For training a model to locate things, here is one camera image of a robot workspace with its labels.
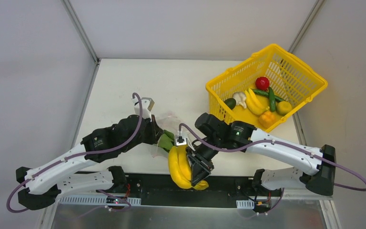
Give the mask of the green leaf vegetable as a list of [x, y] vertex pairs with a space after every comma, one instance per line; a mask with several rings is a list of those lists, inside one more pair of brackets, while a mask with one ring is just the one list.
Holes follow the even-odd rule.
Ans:
[[175, 146], [174, 134], [165, 129], [159, 138], [158, 147], [169, 153], [173, 146]]

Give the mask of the clear pink-dotted zip bag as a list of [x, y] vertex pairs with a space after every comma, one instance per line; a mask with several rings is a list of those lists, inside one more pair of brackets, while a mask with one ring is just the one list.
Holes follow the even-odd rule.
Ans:
[[176, 113], [167, 111], [156, 116], [157, 124], [163, 131], [158, 143], [153, 145], [150, 152], [152, 157], [162, 156], [167, 158], [168, 154], [174, 143], [174, 136], [178, 132], [178, 125], [181, 123], [181, 119]]

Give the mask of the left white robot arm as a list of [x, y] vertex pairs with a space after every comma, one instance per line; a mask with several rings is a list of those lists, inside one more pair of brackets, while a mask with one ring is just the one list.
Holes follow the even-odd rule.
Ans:
[[83, 169], [117, 158], [139, 144], [157, 144], [163, 133], [154, 116], [144, 119], [136, 114], [109, 127], [96, 129], [49, 163], [34, 169], [18, 168], [16, 180], [21, 186], [19, 191], [14, 191], [18, 203], [26, 210], [39, 210], [79, 192], [121, 193], [127, 186], [121, 166], [99, 172], [84, 172]]

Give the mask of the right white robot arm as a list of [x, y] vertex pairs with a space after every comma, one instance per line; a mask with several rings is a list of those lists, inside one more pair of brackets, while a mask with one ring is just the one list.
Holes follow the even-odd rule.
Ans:
[[201, 144], [187, 151], [191, 163], [191, 184], [207, 178], [214, 169], [212, 158], [219, 152], [244, 152], [270, 157], [289, 168], [256, 170], [252, 191], [262, 196], [269, 190], [301, 188], [322, 196], [334, 192], [336, 150], [333, 146], [309, 147], [285, 141], [255, 127], [234, 121], [226, 124], [212, 114], [201, 114], [195, 127], [205, 135]]

